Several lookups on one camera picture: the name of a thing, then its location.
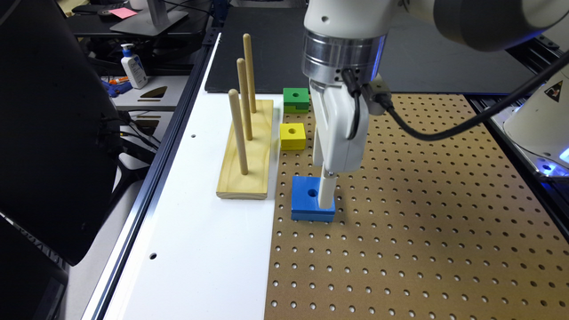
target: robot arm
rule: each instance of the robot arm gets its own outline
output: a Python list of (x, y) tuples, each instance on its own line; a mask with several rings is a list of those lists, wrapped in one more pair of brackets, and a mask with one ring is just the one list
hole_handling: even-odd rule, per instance
[[(332, 205), (335, 173), (359, 168), (368, 115), (382, 114), (384, 109), (378, 102), (390, 100), (389, 88), (381, 81), (378, 68), (391, 17), (398, 6), (433, 22), (443, 36), (480, 51), (522, 43), (569, 12), (566, 0), (310, 1), (304, 20), (301, 67), (310, 78), (317, 120), (314, 164), (323, 166), (318, 194), (321, 208)], [(361, 84), (361, 97), (360, 92), (348, 92), (342, 77), (344, 69), (351, 69)]]

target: pink sticky note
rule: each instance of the pink sticky note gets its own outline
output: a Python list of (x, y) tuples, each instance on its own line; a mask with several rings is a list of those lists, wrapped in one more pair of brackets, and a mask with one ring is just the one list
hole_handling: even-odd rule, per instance
[(137, 14), (137, 12), (134, 12), (128, 8), (113, 9), (113, 10), (109, 10), (109, 12), (113, 13), (114, 15), (116, 15), (120, 19), (126, 19), (128, 17), (132, 17), (133, 15)]

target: wooden base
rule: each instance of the wooden base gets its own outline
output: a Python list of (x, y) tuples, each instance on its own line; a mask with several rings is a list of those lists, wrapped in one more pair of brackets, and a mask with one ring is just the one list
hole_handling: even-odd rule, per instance
[(223, 157), (216, 195), (221, 199), (263, 200), (267, 198), (273, 100), (257, 100), (251, 114), (252, 140), (245, 140), (249, 173), (241, 174), (233, 124)]

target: wooden peg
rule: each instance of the wooden peg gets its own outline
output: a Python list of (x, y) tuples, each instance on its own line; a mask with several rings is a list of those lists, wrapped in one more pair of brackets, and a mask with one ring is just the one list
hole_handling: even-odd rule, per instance
[(245, 140), (243, 137), (243, 125), (241, 124), (241, 107), (239, 106), (239, 93), (235, 89), (229, 90), (229, 105), (231, 106), (231, 116), (233, 117), (233, 129), (235, 130), (235, 140), (237, 153), (239, 154), (239, 165), (241, 174), (249, 173), (247, 168), (247, 154), (245, 152)]
[(237, 59), (237, 75), (239, 76), (239, 90), (241, 91), (241, 103), (243, 105), (243, 121), (245, 127), (245, 138), (252, 140), (251, 112), (249, 111), (249, 93), (247, 91), (247, 72), (245, 71), (245, 60)]
[(251, 112), (257, 112), (257, 100), (255, 98), (255, 77), (252, 72), (252, 47), (251, 36), (249, 34), (243, 35), (243, 47), (245, 51), (245, 65), (247, 68), (247, 85), (249, 86), (249, 106)]

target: green block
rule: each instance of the green block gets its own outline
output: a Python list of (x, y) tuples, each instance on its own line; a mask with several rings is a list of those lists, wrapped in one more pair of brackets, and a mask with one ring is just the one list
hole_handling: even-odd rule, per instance
[(308, 88), (284, 88), (283, 98), (285, 106), (295, 106), (297, 109), (308, 109), (310, 96)]
[(297, 110), (308, 110), (309, 109), (309, 105), (301, 105), (301, 106), (284, 105), (284, 106), (288, 107), (288, 108), (296, 108)]
[(296, 107), (284, 106), (285, 113), (308, 113), (308, 109), (297, 109)]

